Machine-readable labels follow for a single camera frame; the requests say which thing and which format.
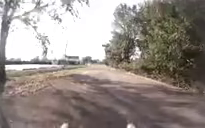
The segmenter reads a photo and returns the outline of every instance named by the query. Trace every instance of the sky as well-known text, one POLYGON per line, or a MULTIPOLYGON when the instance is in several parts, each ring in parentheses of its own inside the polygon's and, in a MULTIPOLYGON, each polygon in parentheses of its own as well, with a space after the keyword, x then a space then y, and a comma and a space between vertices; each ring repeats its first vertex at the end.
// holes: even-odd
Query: sky
MULTIPOLYGON (((120 3, 129 5, 142 0, 90 0, 90 6, 75 4, 79 18, 70 14, 63 17, 61 25, 43 16, 39 29, 48 35, 51 42, 48 58, 59 59, 65 54, 73 56, 92 56, 93 59, 102 60, 105 57, 102 44, 111 39, 113 12, 120 3)), ((7 58, 21 58, 30 60, 42 55, 42 47, 31 30, 24 29, 25 25, 13 22, 18 26, 10 32, 7 46, 7 58)))

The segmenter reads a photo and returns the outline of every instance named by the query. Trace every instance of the dry grass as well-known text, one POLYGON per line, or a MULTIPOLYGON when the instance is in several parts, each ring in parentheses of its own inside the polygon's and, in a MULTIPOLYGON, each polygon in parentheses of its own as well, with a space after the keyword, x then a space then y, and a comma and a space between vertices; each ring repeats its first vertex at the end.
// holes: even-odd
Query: dry grass
POLYGON ((21 77, 12 77, 7 82, 5 96, 28 96, 39 90, 50 86, 50 81, 62 79, 67 75, 78 73, 83 69, 61 70, 47 73, 36 73, 32 75, 23 75, 21 77))

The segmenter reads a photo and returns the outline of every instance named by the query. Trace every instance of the dirt road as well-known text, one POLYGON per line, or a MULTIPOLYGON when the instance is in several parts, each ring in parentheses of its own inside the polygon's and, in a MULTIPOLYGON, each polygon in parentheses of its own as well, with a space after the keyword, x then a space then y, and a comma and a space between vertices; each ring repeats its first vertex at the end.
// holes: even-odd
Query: dirt road
POLYGON ((205 97, 105 66, 48 81, 34 95, 4 99, 12 128, 205 128, 205 97))

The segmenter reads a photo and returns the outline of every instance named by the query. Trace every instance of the water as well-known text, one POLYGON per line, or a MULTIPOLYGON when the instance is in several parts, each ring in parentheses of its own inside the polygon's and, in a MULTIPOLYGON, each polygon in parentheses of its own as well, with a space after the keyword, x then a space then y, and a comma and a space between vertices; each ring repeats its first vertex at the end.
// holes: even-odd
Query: water
POLYGON ((24 70, 39 68, 61 68, 63 65, 46 65, 46 64, 22 64, 22 65, 6 65, 6 70, 24 70))

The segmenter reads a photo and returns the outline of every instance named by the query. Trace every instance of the building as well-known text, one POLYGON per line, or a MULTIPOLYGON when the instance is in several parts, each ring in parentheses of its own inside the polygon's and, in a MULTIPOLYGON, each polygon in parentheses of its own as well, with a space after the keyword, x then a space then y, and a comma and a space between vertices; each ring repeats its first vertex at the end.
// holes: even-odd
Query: building
POLYGON ((80 64, 79 56, 64 56, 59 60, 58 64, 80 64))

